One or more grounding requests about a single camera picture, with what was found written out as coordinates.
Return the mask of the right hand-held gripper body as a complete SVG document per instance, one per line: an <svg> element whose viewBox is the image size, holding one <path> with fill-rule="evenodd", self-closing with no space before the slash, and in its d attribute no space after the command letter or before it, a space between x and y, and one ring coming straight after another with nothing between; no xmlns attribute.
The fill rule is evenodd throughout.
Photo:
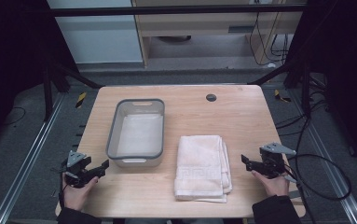
<svg viewBox="0 0 357 224"><path fill-rule="evenodd" d="M275 178L285 172L285 162L283 154L295 155L296 151L285 147L279 143L270 143L259 148L263 170L262 175L268 178Z"/></svg>

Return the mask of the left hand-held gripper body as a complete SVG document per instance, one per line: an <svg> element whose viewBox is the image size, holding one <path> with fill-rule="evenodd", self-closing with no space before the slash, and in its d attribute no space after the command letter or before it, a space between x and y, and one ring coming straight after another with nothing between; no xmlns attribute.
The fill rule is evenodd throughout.
<svg viewBox="0 0 357 224"><path fill-rule="evenodd" d="M74 188L83 188L88 180L86 179L86 167L91 163L91 157L86 154L70 151L66 160L62 162L61 177L63 187L72 186Z"/></svg>

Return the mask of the person's right hand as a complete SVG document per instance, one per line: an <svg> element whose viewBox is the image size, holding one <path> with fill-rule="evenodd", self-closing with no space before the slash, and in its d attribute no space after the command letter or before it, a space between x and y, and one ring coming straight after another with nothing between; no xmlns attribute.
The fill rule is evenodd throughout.
<svg viewBox="0 0 357 224"><path fill-rule="evenodd" d="M275 178L267 178L257 171L252 171L252 175L263 185L267 196L288 195L290 183L283 175L279 175Z"/></svg>

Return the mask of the person's left hand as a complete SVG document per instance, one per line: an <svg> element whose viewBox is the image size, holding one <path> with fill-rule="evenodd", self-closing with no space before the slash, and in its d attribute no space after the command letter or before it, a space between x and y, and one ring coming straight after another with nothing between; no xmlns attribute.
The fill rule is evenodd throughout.
<svg viewBox="0 0 357 224"><path fill-rule="evenodd" d="M98 181L99 177L95 176L83 188L77 189L67 184L65 175L62 175L63 207L82 211L91 190L96 186Z"/></svg>

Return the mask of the folded white towel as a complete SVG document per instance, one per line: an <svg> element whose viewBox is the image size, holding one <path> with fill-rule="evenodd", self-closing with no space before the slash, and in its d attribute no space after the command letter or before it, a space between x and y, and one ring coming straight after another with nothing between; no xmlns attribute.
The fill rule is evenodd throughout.
<svg viewBox="0 0 357 224"><path fill-rule="evenodd" d="M178 201L227 203L233 189L227 145L219 135L182 136L174 196Z"/></svg>

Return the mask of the white plastic basin grey rim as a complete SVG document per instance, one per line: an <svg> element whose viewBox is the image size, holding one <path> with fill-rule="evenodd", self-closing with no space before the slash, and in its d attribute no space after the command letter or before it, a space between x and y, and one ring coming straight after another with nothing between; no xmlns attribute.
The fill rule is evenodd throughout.
<svg viewBox="0 0 357 224"><path fill-rule="evenodd" d="M160 99L125 99L115 110L106 155L119 167L161 164L165 105Z"/></svg>

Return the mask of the yellow black striped marker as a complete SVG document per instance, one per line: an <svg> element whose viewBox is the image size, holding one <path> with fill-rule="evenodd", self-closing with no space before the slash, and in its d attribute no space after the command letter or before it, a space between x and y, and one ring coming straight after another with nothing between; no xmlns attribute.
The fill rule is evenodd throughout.
<svg viewBox="0 0 357 224"><path fill-rule="evenodd" d="M280 92L278 90L274 90L274 98L276 100L279 100L279 101L282 101L282 102L285 102L285 103L290 103L292 102L291 101L291 98L289 97L282 97Z"/></svg>
<svg viewBox="0 0 357 224"><path fill-rule="evenodd" d="M87 96L86 92L81 92L78 96L78 99L76 101L76 108L80 108L83 105L83 102Z"/></svg>

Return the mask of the black metal stand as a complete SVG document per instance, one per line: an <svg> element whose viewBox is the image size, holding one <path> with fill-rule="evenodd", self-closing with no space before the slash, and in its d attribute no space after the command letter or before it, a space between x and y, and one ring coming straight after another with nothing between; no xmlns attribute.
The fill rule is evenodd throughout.
<svg viewBox="0 0 357 224"><path fill-rule="evenodd" d="M287 74L287 77L283 81L283 85L286 88L292 89L298 83L301 83L301 109L304 112L304 115L309 118L309 56L307 54L297 54L292 60L284 65L274 69L255 81L249 82L249 85L261 86L282 73Z"/></svg>
<svg viewBox="0 0 357 224"><path fill-rule="evenodd" d="M93 89L100 89L102 87L101 84L83 77L78 72L63 66L60 63L48 63L43 70L43 87L45 99L44 121L49 120L53 112L51 85L54 85L58 92L68 92L70 90L70 84L66 77L72 77L73 79Z"/></svg>

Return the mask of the white cabinet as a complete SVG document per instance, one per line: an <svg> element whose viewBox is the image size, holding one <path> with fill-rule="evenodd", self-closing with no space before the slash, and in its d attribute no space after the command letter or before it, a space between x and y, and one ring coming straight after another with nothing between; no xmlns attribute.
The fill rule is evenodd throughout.
<svg viewBox="0 0 357 224"><path fill-rule="evenodd" d="M51 9L131 7L131 0L47 0ZM141 63L132 15L59 17L56 19L78 64Z"/></svg>

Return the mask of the light wooden desk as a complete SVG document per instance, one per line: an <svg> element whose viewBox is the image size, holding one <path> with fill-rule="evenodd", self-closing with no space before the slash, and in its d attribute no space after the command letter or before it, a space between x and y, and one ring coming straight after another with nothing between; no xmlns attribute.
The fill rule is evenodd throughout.
<svg viewBox="0 0 357 224"><path fill-rule="evenodd" d="M131 0L135 7L301 4L307 0ZM246 35L257 63L271 60L276 35L292 35L301 12L138 15L139 36Z"/></svg>

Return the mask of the black horizontal bar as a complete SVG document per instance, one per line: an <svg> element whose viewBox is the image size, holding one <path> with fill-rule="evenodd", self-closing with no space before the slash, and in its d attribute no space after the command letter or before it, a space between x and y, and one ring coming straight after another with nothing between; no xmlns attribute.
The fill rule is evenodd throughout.
<svg viewBox="0 0 357 224"><path fill-rule="evenodd" d="M297 12L308 8L306 4L282 5L224 5L224 6L167 6L167 7L98 7L50 9L54 17L123 16L123 15L169 15L201 13L257 13Z"/></svg>

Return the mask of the metal floor rail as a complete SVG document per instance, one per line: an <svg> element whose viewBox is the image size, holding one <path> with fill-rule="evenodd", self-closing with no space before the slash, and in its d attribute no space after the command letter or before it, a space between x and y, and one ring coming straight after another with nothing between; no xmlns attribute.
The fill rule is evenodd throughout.
<svg viewBox="0 0 357 224"><path fill-rule="evenodd" d="M305 115L304 109L301 106L300 95L297 91L288 90L298 113L304 116L305 124L300 131L296 149L299 149L302 142L304 132L309 135L309 141L312 143L315 150L314 156L321 159L321 165L330 181L333 191L336 194L336 202L340 202L344 209L350 224L357 224L357 202L352 195L352 187L349 186L348 178L344 175L343 171L333 164L330 154L326 151L322 138L320 137L315 126L311 123L310 118Z"/></svg>
<svg viewBox="0 0 357 224"><path fill-rule="evenodd" d="M0 224L6 224L7 220L11 214L11 211L18 200L23 187L28 179L29 174L31 173L34 164L41 152L43 145L45 144L48 135L51 131L51 128L58 117L62 103L65 98L65 93L58 93L55 102L52 105L52 112L48 119L46 119L33 141L29 152L27 153L21 168L17 172L9 190L7 191L4 200L0 203Z"/></svg>

